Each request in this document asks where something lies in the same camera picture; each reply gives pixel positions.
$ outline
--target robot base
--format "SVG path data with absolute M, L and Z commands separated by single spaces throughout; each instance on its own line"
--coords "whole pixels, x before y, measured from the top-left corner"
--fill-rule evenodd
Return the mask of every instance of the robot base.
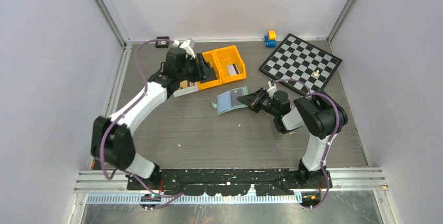
M 312 189 L 308 194 L 313 195 L 318 193 L 320 185 L 325 188 L 326 183 L 323 176 L 301 183 L 295 169 L 162 169 L 159 172 L 162 181 L 152 189 L 159 190 L 161 185 L 165 194 L 169 195 L 183 192 L 190 196 L 204 193 L 209 196 L 237 196 L 246 195 L 254 189 L 257 196 L 275 196 L 293 195 L 291 189 L 295 188 Z M 128 181 L 126 188 L 130 191 L 144 190 L 133 179 Z

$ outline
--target yellow bin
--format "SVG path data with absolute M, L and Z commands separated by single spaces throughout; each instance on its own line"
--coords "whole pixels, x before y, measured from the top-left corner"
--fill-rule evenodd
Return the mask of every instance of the yellow bin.
M 214 69 L 216 80 L 208 81 L 205 83 L 197 82 L 197 86 L 199 87 L 199 90 L 208 89 L 211 87 L 220 86 L 223 84 L 223 81 L 221 80 L 221 70 L 220 70 L 220 63 L 218 62 L 218 59 L 214 53 L 214 51 L 204 52 L 202 53 L 203 58 L 206 62 L 208 62 L 209 66 Z
M 223 84 L 246 79 L 246 66 L 240 57 L 240 53 L 235 45 L 227 46 L 225 48 L 213 50 L 218 62 L 220 64 L 220 73 Z M 238 74 L 231 75 L 228 66 L 235 64 Z

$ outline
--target white panel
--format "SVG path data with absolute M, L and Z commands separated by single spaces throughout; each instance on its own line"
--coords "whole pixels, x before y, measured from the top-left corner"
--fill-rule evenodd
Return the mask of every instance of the white panel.
M 0 222 L 66 223 L 121 47 L 93 0 L 0 3 Z
M 442 18 L 443 0 L 357 0 L 333 41 L 362 142 L 383 168 L 399 223 L 442 223 Z
M 276 30 L 326 38 L 346 0 L 105 0 L 132 41 L 263 38 Z

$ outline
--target gray floor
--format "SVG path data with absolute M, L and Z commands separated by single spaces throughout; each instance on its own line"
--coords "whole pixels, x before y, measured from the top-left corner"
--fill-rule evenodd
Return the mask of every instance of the gray floor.
M 325 41 L 314 45 L 330 52 Z M 234 110 L 217 116 L 211 107 L 218 94 L 242 86 L 249 92 L 267 86 L 270 77 L 258 71 L 273 49 L 263 42 L 197 43 L 196 52 L 204 52 L 229 45 L 237 45 L 247 67 L 246 80 L 229 83 L 209 90 L 178 98 L 171 97 L 156 108 L 138 127 L 134 135 L 136 150 L 162 168 L 293 168 L 305 153 L 309 133 L 305 127 L 291 135 L 282 135 L 274 129 L 272 117 L 264 112 L 255 114 L 248 109 Z M 128 103 L 143 87 L 137 70 L 133 46 L 119 100 L 119 108 Z M 140 50 L 140 60 L 149 77 L 165 60 L 166 49 L 153 45 Z M 287 91 L 290 98 L 300 95 Z M 335 73 L 325 91 L 343 108 L 349 104 L 338 73 Z M 354 119 L 338 135 L 328 155 L 329 167 L 366 166 Z

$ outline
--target black and white checkerboard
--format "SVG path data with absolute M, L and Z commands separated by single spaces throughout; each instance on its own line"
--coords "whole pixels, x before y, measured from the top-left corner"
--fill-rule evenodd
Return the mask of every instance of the black and white checkerboard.
M 323 90 L 342 60 L 292 35 L 277 46 L 259 70 L 274 79 L 296 79 L 312 91 Z M 307 89 L 302 84 L 286 81 L 282 84 L 302 95 Z

